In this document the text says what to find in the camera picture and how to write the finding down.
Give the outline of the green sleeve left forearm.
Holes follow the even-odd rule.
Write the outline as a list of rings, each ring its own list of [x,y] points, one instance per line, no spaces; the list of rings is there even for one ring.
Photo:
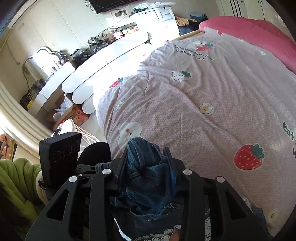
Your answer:
[[[39,186],[41,165],[26,158],[1,160],[1,240],[24,240],[48,203]]]

